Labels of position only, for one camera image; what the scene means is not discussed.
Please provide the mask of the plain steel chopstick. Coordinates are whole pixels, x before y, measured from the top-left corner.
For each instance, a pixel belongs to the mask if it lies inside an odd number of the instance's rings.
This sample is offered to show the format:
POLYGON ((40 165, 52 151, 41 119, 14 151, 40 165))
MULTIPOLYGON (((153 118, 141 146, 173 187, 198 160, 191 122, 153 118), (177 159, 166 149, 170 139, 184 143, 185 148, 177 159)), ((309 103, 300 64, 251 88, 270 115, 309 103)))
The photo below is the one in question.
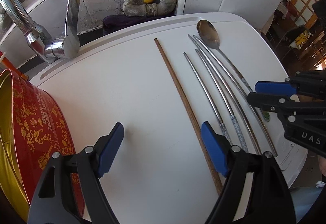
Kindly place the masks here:
POLYGON ((189 39, 192 41, 192 43, 196 46, 197 49, 200 50, 200 53, 204 56, 206 62, 208 63, 210 69, 212 70, 212 72, 214 73, 215 77, 217 78, 217 81, 218 83, 221 85, 221 88, 223 89, 233 111, 234 111, 234 108, 233 106, 235 106, 235 108, 237 109, 237 111, 239 112, 239 115, 240 115, 240 120, 241 122, 244 123, 245 125, 245 128, 249 134, 249 138, 254 146, 254 149, 255 151, 258 153, 258 154, 261 154, 262 151, 261 151, 261 148, 258 144, 258 141, 256 139, 256 136, 255 136, 255 133, 254 133, 254 130, 252 129, 252 126, 243 110, 243 108, 241 107, 241 104, 239 103, 238 99, 236 98, 235 94, 233 93, 233 91, 231 90, 229 84, 226 82, 226 80, 224 79, 224 77, 221 75, 221 73, 218 71, 217 67, 213 64, 213 62, 210 61, 210 59, 208 58, 208 56, 205 54, 205 52, 200 49, 198 47, 198 45, 196 45, 195 43, 195 39, 190 35, 188 34, 188 37, 189 39))
MULTIPOLYGON (((234 85, 236 86, 237 90, 241 93, 242 97, 244 98, 244 100, 247 100, 247 93, 244 91, 244 89, 241 87, 240 83, 237 81, 237 79, 233 76, 233 74, 225 67, 225 65, 221 62, 221 60, 219 58, 217 58, 217 56, 196 36, 193 35, 194 39, 195 39, 195 43, 196 45, 198 45, 198 47, 200 49, 204 48, 210 55, 211 57, 219 64, 219 66, 224 70, 224 72, 229 76, 229 78, 231 79, 231 81, 234 83, 234 85)), ((278 156, 277 154, 277 150, 274 146, 274 143, 272 141, 272 138, 268 132, 268 129, 262 119, 262 117, 258 114, 258 112, 256 111, 256 109, 252 106, 250 106, 251 111, 253 112, 253 114, 255 115, 255 118, 257 119, 257 121, 260 123, 260 127, 263 130, 266 140, 272 150, 272 153, 274 154, 275 157, 278 156)))

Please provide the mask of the steel spoon green clover handle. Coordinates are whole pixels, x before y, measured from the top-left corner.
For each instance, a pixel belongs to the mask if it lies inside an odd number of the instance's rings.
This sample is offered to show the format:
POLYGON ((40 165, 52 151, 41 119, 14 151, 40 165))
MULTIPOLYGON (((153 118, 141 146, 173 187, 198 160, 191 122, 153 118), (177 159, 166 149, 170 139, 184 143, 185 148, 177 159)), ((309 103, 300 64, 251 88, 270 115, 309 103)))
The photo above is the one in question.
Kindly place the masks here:
POLYGON ((200 20, 197 22, 197 31, 203 42, 210 48, 216 49, 223 58, 228 62, 228 64, 233 68, 233 71, 237 74, 239 79, 247 87, 249 92, 253 92, 252 88, 248 84, 247 80, 244 78, 242 73, 237 69, 237 67, 230 61, 230 59, 220 50, 220 37, 215 29, 215 27, 207 20, 200 20))

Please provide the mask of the patterned handle steel chopstick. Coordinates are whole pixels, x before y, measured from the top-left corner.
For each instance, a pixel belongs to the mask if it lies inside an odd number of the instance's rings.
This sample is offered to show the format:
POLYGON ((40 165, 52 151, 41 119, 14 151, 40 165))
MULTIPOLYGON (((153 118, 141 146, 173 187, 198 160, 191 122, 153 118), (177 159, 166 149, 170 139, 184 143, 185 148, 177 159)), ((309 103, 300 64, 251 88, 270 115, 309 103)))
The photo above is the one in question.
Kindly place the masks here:
POLYGON ((225 136, 227 138, 227 140, 228 140, 229 143, 232 143, 231 137, 229 136, 229 133, 228 133, 228 130, 227 130, 226 125, 224 123, 224 120, 221 117, 220 112, 217 109, 217 106, 216 106, 216 104, 215 104, 212 96, 210 95, 210 92, 208 91, 205 83, 203 82, 201 76, 199 75, 198 71, 196 70, 195 66, 193 65, 193 63, 190 60, 190 58, 187 55, 187 53, 186 52, 183 52, 183 55, 185 56, 187 62, 189 63, 189 65, 190 65, 193 73, 195 74, 198 82, 200 83, 200 85, 201 85, 201 87, 202 87, 202 89, 203 89, 203 91, 204 91, 204 93, 205 93, 205 95, 207 97, 207 100, 208 100, 208 102, 209 102, 209 104, 210 104, 210 106, 211 106, 211 108, 212 108, 212 110, 213 110, 213 112, 214 112, 214 114, 216 116, 216 119, 218 121, 218 124, 220 126, 220 129, 221 129, 221 132, 222 132, 223 136, 225 136))

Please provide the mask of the chrome kitchen faucet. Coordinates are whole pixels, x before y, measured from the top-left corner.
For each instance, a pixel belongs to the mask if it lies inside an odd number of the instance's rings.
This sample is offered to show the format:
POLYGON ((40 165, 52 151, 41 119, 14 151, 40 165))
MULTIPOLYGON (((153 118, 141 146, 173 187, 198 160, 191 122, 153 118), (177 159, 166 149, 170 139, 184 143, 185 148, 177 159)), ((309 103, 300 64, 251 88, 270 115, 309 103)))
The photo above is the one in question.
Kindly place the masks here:
POLYGON ((80 50, 77 35, 80 0, 68 0, 66 7, 64 34, 52 37, 26 12, 19 0, 1 0, 1 5, 13 23, 21 30, 28 46, 45 62, 51 64, 56 59, 71 59, 80 50))

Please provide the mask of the yellow cartoon sign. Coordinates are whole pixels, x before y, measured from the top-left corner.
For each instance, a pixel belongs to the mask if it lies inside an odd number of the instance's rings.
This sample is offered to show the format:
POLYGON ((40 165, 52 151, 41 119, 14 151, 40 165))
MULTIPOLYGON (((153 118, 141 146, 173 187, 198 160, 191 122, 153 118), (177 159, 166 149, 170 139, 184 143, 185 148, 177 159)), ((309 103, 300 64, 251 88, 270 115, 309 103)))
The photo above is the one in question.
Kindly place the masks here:
POLYGON ((309 32, 307 30, 304 30, 295 40, 295 48, 297 49, 301 49, 305 43, 307 42, 309 38, 309 32))

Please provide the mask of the red gold round tin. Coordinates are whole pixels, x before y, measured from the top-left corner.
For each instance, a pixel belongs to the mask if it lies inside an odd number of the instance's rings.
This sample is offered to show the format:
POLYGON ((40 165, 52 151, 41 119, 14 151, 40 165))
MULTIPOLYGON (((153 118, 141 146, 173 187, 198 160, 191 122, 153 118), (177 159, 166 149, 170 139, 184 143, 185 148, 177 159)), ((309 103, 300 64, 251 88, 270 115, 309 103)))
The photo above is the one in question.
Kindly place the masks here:
POLYGON ((1 73, 1 191, 24 222, 40 176, 53 153, 75 154, 56 101, 6 69, 1 73))

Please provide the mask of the white cutting board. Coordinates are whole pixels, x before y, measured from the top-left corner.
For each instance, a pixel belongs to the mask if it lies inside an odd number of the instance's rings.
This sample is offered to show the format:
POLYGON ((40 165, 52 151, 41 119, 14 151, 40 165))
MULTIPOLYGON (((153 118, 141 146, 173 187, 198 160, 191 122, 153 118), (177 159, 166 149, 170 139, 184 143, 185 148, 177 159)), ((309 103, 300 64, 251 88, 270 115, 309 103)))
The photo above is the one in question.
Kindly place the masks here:
POLYGON ((109 34, 58 60, 31 80, 58 103, 76 151, 120 122, 124 139, 101 185, 120 223, 204 223, 218 194, 199 141, 170 73, 168 57, 199 123, 220 127, 197 77, 205 83, 234 143, 237 134, 191 36, 210 21, 221 45, 216 56, 249 85, 284 81, 269 45, 231 13, 181 15, 109 34))

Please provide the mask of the dark cloth rag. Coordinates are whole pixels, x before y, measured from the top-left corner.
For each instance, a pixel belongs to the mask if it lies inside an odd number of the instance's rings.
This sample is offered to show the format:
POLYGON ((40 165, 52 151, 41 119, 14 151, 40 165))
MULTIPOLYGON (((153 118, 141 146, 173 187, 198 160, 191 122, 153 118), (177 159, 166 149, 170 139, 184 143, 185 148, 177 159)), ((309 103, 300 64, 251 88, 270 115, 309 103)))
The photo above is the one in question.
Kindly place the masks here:
POLYGON ((127 17, 125 15, 112 15, 103 19, 103 35, 108 35, 124 28, 140 23, 157 20, 159 17, 127 17))

